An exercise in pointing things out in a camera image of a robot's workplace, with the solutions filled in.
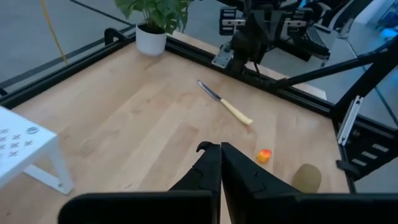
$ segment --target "white stool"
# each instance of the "white stool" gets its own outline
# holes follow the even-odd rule
[[[32,164],[42,156],[59,178]],[[73,188],[57,134],[0,106],[0,188],[22,171],[63,194]]]

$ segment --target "small orange fruit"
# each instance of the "small orange fruit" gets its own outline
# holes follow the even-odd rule
[[[261,163],[266,163],[269,158],[271,157],[272,151],[268,149],[262,149],[258,154],[257,154],[257,160]]]

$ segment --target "wooden knife handle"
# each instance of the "wooden knife handle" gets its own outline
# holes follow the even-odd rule
[[[242,123],[244,123],[245,125],[250,125],[253,120],[248,118],[247,116],[245,116],[244,114],[242,114],[240,111],[238,111],[238,109],[236,109],[234,106],[232,106],[230,103],[228,103],[228,101],[224,100],[224,99],[220,99],[221,103],[224,104],[224,106],[229,109],[229,111],[235,115],[235,117],[240,120]]]

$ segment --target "kitchen knife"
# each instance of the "kitchen knife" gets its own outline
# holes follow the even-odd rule
[[[229,111],[235,115],[235,117],[240,120],[240,122],[244,123],[245,125],[250,125],[253,120],[242,114],[238,109],[236,109],[234,106],[232,106],[228,101],[222,99],[220,96],[218,96],[213,90],[209,89],[205,84],[203,84],[201,81],[198,80],[198,84],[200,87],[202,87],[211,97],[213,97],[215,100],[220,101]]]

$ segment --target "white pot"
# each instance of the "white pot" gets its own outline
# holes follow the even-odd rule
[[[148,55],[158,56],[163,53],[166,46],[166,33],[150,34],[139,28],[139,25],[145,24],[146,21],[140,21],[136,25],[136,45],[137,49]]]

